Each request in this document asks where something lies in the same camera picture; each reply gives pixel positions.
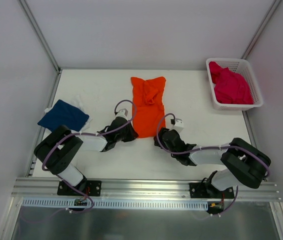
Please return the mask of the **orange t shirt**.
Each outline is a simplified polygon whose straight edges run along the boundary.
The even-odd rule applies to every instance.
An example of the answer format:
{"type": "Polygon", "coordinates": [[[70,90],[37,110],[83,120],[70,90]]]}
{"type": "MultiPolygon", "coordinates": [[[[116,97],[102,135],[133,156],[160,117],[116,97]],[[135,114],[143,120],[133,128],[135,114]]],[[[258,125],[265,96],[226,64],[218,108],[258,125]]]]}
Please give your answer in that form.
{"type": "Polygon", "coordinates": [[[132,121],[134,130],[139,138],[151,138],[156,135],[157,128],[164,128],[166,122],[162,120],[165,115],[163,95],[166,79],[163,76],[144,80],[131,77],[132,101],[137,113],[132,121]]]}

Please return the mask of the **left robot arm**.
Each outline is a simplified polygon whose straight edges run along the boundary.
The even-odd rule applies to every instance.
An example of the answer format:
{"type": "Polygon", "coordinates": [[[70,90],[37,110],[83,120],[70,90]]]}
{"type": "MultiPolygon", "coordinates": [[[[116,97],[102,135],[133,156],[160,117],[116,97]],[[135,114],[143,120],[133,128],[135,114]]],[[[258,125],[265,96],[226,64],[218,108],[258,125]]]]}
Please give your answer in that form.
{"type": "Polygon", "coordinates": [[[68,191],[69,196],[88,194],[90,184],[87,178],[72,164],[80,148],[107,152],[117,142],[132,142],[138,136],[131,122],[121,116],[115,117],[110,125],[97,133],[72,133],[66,125],[61,125],[35,147],[34,155],[45,171],[61,178],[62,192],[68,191]]]}

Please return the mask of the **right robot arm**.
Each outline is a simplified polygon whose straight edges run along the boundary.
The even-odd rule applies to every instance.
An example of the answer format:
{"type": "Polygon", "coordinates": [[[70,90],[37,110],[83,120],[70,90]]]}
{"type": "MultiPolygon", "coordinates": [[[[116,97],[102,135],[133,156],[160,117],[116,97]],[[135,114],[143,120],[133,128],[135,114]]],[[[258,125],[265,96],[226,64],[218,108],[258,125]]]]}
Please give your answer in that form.
{"type": "Polygon", "coordinates": [[[185,143],[176,130],[163,127],[156,133],[154,144],[184,166],[225,167],[224,170],[213,171],[191,190],[193,198],[221,198],[227,189],[240,184],[258,189],[270,173],[271,159],[239,137],[219,146],[199,146],[185,143]]]}

